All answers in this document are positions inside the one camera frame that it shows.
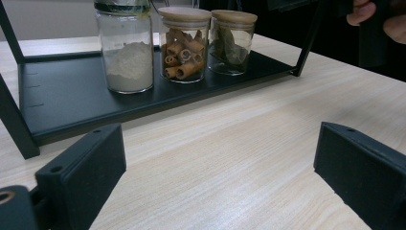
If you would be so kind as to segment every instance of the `spice jar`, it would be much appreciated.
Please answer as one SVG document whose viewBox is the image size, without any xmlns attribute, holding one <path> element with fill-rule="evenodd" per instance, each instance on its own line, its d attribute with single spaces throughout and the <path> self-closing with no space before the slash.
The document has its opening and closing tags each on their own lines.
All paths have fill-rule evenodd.
<svg viewBox="0 0 406 230">
<path fill-rule="evenodd" d="M 182 83 L 202 80 L 212 14 L 178 7 L 160 8 L 158 12 L 161 15 L 161 75 Z"/>
<path fill-rule="evenodd" d="M 148 0 L 95 0 L 108 89 L 138 93 L 153 85 L 153 37 Z"/>
<path fill-rule="evenodd" d="M 248 57 L 257 16 L 242 11 L 212 11 L 208 68 L 218 74 L 241 75 Z"/>
</svg>

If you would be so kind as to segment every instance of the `white powder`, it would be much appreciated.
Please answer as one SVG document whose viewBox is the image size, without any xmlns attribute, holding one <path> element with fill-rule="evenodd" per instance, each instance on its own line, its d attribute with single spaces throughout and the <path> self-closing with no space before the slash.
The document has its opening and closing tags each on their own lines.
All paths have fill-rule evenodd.
<svg viewBox="0 0 406 230">
<path fill-rule="evenodd" d="M 144 42 L 125 45 L 108 66 L 107 81 L 112 90 L 123 93 L 150 88 L 153 84 L 151 47 Z"/>
</svg>

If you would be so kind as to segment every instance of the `wooden lid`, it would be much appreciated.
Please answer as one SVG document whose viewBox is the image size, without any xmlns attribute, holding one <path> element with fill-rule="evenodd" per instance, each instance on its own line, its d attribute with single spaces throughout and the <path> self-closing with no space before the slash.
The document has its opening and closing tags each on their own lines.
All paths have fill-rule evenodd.
<svg viewBox="0 0 406 230">
<path fill-rule="evenodd" d="M 212 17 L 209 11 L 195 8 L 167 7 L 158 9 L 158 12 L 173 21 L 207 21 Z"/>
<path fill-rule="evenodd" d="M 214 10 L 212 11 L 212 15 L 220 21 L 240 24 L 252 24 L 258 19 L 255 14 L 243 11 Z"/>
</svg>

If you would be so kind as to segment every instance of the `light wood surface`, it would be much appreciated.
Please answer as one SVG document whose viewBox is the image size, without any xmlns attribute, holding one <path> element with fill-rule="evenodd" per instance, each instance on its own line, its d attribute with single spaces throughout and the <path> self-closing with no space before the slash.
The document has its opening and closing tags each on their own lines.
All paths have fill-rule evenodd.
<svg viewBox="0 0 406 230">
<path fill-rule="evenodd" d="M 26 55 L 99 49 L 95 37 L 22 47 Z M 299 54 L 259 35 L 253 50 L 292 65 Z M 16 64 L 5 42 L 0 72 L 16 98 Z M 369 229 L 313 170 L 322 121 L 405 153 L 406 83 L 310 54 L 299 78 L 125 123 L 127 171 L 92 229 Z M 78 138 L 24 160 L 0 124 L 0 186 L 32 189 L 34 173 Z"/>
</svg>

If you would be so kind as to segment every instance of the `black shelf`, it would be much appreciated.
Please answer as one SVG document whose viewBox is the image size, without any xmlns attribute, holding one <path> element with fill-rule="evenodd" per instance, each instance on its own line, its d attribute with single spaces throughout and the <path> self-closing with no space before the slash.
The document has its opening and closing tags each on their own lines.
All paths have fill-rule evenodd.
<svg viewBox="0 0 406 230">
<path fill-rule="evenodd" d="M 222 76 L 205 70 L 195 83 L 176 83 L 160 76 L 160 52 L 154 52 L 154 86 L 123 95 L 107 89 L 99 52 L 44 59 L 31 58 L 19 67 L 20 110 L 40 146 L 90 131 L 105 124 L 209 98 L 259 81 L 289 75 L 294 67 L 250 54 L 247 73 Z"/>
</svg>

